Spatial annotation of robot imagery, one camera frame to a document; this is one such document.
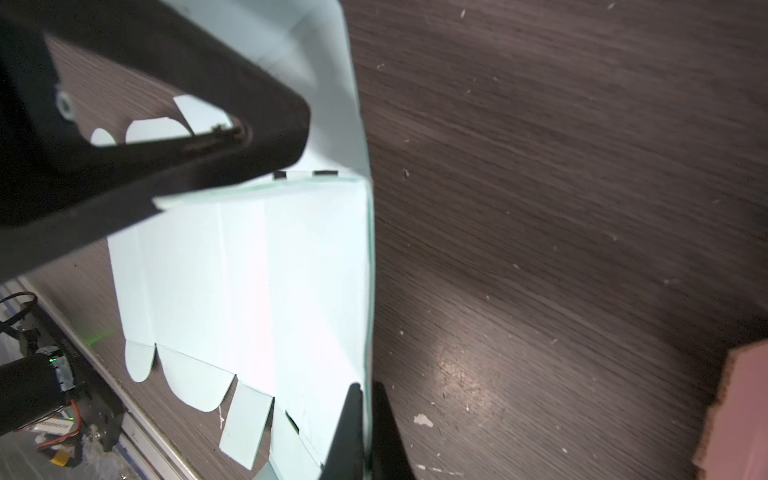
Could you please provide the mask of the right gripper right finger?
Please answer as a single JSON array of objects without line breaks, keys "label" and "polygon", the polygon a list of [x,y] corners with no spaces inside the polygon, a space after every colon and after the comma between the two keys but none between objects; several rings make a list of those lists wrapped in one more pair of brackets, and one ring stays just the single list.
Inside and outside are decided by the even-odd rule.
[{"label": "right gripper right finger", "polygon": [[381,382],[374,382],[372,387],[372,478],[415,480],[385,386]]}]

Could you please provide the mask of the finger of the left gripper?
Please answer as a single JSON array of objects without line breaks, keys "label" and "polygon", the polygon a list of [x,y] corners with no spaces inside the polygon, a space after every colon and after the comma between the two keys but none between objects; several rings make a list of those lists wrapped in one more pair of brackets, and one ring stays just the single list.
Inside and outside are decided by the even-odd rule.
[{"label": "finger of the left gripper", "polygon": [[[158,212],[159,198],[235,185],[294,165],[308,103],[167,1],[1,5],[1,277],[9,280]],[[131,122],[122,142],[84,136],[61,83],[57,38],[173,88],[176,107]]]}]

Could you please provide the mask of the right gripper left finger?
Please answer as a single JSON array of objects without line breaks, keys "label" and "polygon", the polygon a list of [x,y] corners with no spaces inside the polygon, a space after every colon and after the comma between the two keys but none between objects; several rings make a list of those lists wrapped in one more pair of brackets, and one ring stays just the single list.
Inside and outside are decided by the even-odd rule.
[{"label": "right gripper left finger", "polygon": [[347,392],[320,480],[364,478],[363,394],[359,384]]}]

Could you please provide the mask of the light blue paper box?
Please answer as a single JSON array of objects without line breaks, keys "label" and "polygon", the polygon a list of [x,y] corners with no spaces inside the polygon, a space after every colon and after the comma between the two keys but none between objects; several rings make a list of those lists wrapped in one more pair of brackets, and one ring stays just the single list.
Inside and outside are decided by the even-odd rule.
[{"label": "light blue paper box", "polygon": [[348,390],[371,383],[373,192],[337,1],[178,1],[176,10],[297,92],[307,144],[283,172],[166,197],[108,248],[130,377],[162,367],[204,412],[232,403],[220,449],[267,479],[330,465]]}]

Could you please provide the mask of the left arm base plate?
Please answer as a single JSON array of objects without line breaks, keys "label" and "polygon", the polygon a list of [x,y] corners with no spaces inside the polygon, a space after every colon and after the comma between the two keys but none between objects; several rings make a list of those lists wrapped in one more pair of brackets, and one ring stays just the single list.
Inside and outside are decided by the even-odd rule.
[{"label": "left arm base plate", "polygon": [[26,322],[31,329],[40,333],[37,340],[40,348],[53,346],[59,357],[67,359],[74,381],[67,395],[79,409],[81,432],[91,434],[104,451],[112,451],[122,433],[126,412],[122,399],[85,356],[84,351],[41,306],[31,307]]}]

